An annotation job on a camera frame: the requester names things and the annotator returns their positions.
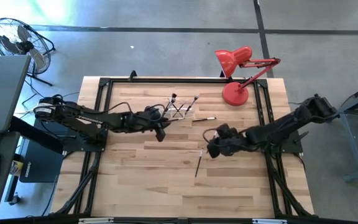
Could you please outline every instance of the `stand leg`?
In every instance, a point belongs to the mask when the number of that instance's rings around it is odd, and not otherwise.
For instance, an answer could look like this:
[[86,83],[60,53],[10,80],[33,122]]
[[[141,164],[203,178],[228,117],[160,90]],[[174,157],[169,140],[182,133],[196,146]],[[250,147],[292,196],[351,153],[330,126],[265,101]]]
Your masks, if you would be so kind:
[[12,117],[10,131],[17,131],[21,136],[39,143],[41,146],[52,150],[58,154],[63,153],[63,145],[59,139],[27,124],[15,116]]
[[[21,155],[20,154],[15,154],[13,159],[15,161],[22,161]],[[19,203],[20,201],[20,197],[17,195],[16,191],[16,185],[17,185],[17,181],[19,180],[18,176],[14,176],[12,175],[10,181],[9,181],[9,185],[7,188],[7,193],[5,195],[5,202],[9,202],[10,205],[14,205],[16,203]]]
[[47,81],[45,81],[45,80],[42,80],[42,79],[40,79],[40,78],[37,78],[35,75],[29,75],[29,74],[27,74],[27,76],[28,76],[28,77],[31,77],[31,78],[33,78],[33,79],[39,81],[39,82],[42,82],[42,83],[44,83],[44,84],[47,84],[48,86],[53,86],[51,83],[49,83],[49,82],[47,82]]

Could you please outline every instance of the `fan stand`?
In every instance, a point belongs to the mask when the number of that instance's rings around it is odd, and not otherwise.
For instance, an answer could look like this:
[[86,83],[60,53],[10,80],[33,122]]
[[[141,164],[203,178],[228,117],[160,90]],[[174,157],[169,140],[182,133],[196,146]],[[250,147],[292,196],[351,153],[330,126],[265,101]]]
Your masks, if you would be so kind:
[[[29,26],[29,25],[24,25],[23,27],[26,28],[26,29],[31,30],[33,33],[39,35],[41,38],[43,38],[44,40],[46,40],[47,42],[49,42],[50,44],[52,44],[52,48],[51,48],[50,50],[48,50],[47,52],[43,53],[43,55],[49,54],[50,52],[56,50],[55,44],[53,44],[53,42],[52,42],[51,40],[49,40],[48,38],[46,38],[46,37],[44,37],[43,35],[39,34],[39,33],[38,33],[37,31],[35,31],[35,29],[33,29],[31,26]],[[43,80],[43,79],[41,79],[41,78],[38,78],[38,77],[35,75],[35,63],[34,63],[34,65],[33,65],[33,67],[32,67],[32,73],[31,73],[31,74],[28,73],[27,76],[28,76],[28,77],[31,77],[31,78],[33,78],[33,79],[39,81],[39,82],[42,82],[42,83],[44,83],[44,84],[46,84],[46,85],[48,85],[48,86],[53,86],[51,83],[49,83],[49,82],[47,82],[47,81],[45,81],[45,80]]]
[[32,74],[28,73],[26,75],[27,75],[27,77],[33,78],[34,80],[37,80],[37,81],[42,82],[44,84],[47,84],[48,86],[53,86],[52,83],[49,83],[49,82],[47,82],[47,81],[45,81],[43,79],[40,79],[40,78],[35,76],[35,65],[33,65],[33,67],[32,67]]

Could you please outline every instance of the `black metal frame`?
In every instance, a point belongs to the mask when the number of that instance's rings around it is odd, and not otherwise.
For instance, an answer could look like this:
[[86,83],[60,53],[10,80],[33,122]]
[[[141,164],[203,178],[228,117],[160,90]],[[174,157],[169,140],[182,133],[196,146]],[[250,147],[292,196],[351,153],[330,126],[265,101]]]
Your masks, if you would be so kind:
[[[100,78],[99,80],[99,87],[98,92],[96,95],[96,101],[94,108],[96,110],[100,109],[101,104],[101,97],[102,92],[105,87],[107,87],[107,95],[106,100],[104,104],[104,109],[109,108],[109,103],[111,99],[111,93],[112,93],[112,87],[114,83],[227,83],[231,80],[223,79],[223,78],[134,78],[136,77],[136,72],[133,71],[131,73],[130,78]],[[244,79],[233,79],[235,82],[243,82]],[[261,125],[265,124],[264,120],[264,112],[262,108],[262,102],[260,99],[260,88],[262,87],[264,97],[266,100],[267,105],[267,116],[269,119],[269,122],[273,122],[273,111],[272,111],[272,105],[270,102],[270,96],[269,96],[269,89],[267,86],[267,81],[264,79],[256,80],[252,83],[255,90],[255,97],[257,100],[257,111],[258,111],[258,117],[259,122]],[[88,199],[86,203],[86,208],[84,212],[80,212],[81,210],[81,203],[82,203],[82,195],[83,195],[83,188],[81,190],[75,192],[75,194],[79,194],[78,199],[75,202],[74,205],[74,211],[73,214],[59,214],[54,213],[53,215],[50,215],[48,217],[29,217],[29,218],[20,218],[20,219],[12,219],[12,220],[5,220],[5,222],[2,222],[3,220],[0,220],[0,223],[68,223],[65,222],[66,220],[72,220],[75,221],[79,218],[91,218],[91,211],[92,211],[92,204],[94,199],[94,191],[96,190],[96,180],[98,177],[98,169],[99,169],[99,162],[101,158],[101,152],[95,152],[95,161],[94,164],[96,165],[92,171],[88,171],[88,166],[90,162],[92,152],[85,152],[85,157],[83,161],[83,167],[81,170],[81,177],[80,177],[80,185],[85,186],[88,181],[91,181],[89,192],[88,192]],[[302,216],[294,216],[291,214],[291,205],[290,202],[292,202],[292,205],[294,206],[294,209],[296,210],[296,200],[294,200],[293,195],[290,193],[288,188],[283,188],[282,186],[287,186],[285,183],[285,174],[283,170],[283,164],[282,164],[282,158],[280,156],[280,153],[276,154],[276,160],[277,160],[277,167],[278,171],[275,173],[275,170],[271,169],[272,165],[272,154],[269,151],[263,152],[266,163],[267,163],[267,172],[268,172],[268,178],[269,178],[269,184],[270,184],[270,191],[272,195],[272,205],[274,210],[274,219],[270,219],[269,223],[274,223],[274,220],[276,220],[277,223],[341,223],[341,224],[356,224],[358,222],[350,222],[350,221],[344,221],[344,220],[332,220],[332,219],[325,219],[325,218],[318,218],[317,216],[311,216],[307,212],[300,213]],[[279,204],[278,204],[278,197],[277,197],[277,190],[275,187],[275,182],[280,185],[280,187],[283,190],[283,196],[285,201],[285,210],[287,214],[283,214],[280,210]],[[177,224],[191,224],[191,223],[266,223],[261,218],[178,218],[178,217],[168,217],[168,218],[158,218],[158,217],[111,217],[111,221],[114,220],[114,223],[177,223]]]
[[[224,78],[135,78],[137,77],[137,74],[135,71],[132,71],[129,78],[100,78],[99,80],[99,88],[98,93],[96,95],[96,102],[95,102],[95,109],[99,110],[100,102],[101,102],[101,95],[104,87],[107,87],[107,94],[106,94],[106,100],[104,103],[104,110],[107,110],[109,108],[109,103],[112,95],[112,87],[114,83],[228,83],[228,82],[244,82],[245,79],[243,78],[237,78],[237,79],[224,79]],[[256,103],[257,103],[257,111],[258,111],[258,117],[259,117],[259,123],[260,125],[265,124],[264,120],[264,112],[262,108],[262,102],[260,98],[260,88],[262,87],[262,91],[264,93],[264,98],[266,100],[267,105],[267,116],[270,123],[274,122],[273,117],[273,109],[272,104],[270,101],[270,95],[269,95],[269,87],[267,85],[266,79],[260,79],[256,80],[252,83],[254,86],[255,91],[255,97],[256,97]],[[275,187],[275,179],[273,178],[273,171],[269,169],[269,163],[268,160],[271,160],[272,154],[269,151],[263,152],[264,156],[266,158],[267,163],[267,172],[268,172],[268,179],[269,179],[269,185],[270,185],[270,192],[272,195],[272,205],[274,210],[275,217],[279,217],[283,215],[279,203],[278,203],[278,196],[277,196],[277,190]],[[90,161],[90,152],[86,152],[83,162],[83,167],[81,170],[81,177],[80,177],[80,183],[83,181],[83,179],[86,176],[86,171],[88,170],[89,161]],[[96,156],[100,157],[101,153],[97,152]],[[283,168],[283,162],[281,153],[276,153],[276,161],[277,161],[277,167],[278,167],[278,175],[280,176],[282,182],[285,186],[287,186],[286,180],[285,180],[285,173]],[[99,167],[99,161],[97,163],[96,170],[98,170]],[[88,200],[86,203],[86,208],[84,210],[84,213],[90,214],[92,210],[92,204],[93,204],[93,196],[94,191],[96,188],[96,179],[97,179],[98,173],[96,172],[95,175],[92,177],[91,185],[89,187],[89,193],[88,193]],[[290,205],[290,200],[286,197],[283,190],[283,198],[285,202],[285,214],[286,215],[292,215],[292,209]],[[81,210],[81,203],[82,203],[82,196],[78,198],[76,201],[75,207],[74,207],[74,213],[80,213]]]

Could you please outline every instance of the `lamp base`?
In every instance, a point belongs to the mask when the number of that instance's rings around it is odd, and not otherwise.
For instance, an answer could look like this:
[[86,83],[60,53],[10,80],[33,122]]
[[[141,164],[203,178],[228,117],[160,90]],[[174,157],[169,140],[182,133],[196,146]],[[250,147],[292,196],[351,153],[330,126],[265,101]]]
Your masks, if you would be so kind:
[[241,106],[248,100],[247,88],[239,89],[240,85],[238,82],[232,82],[223,88],[222,97],[226,103]]

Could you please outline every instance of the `electric fan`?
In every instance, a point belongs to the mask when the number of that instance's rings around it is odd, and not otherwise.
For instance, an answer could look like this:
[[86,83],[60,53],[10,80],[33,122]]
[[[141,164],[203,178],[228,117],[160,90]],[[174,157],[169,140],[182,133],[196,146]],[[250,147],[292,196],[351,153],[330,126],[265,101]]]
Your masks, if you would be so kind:
[[[45,41],[51,43],[49,49]],[[50,53],[55,50],[52,41],[40,35],[31,26],[17,19],[0,19],[0,54],[1,55],[27,55],[31,56],[31,62],[27,73],[38,81],[47,83],[35,77],[36,74],[45,72],[50,65]]]

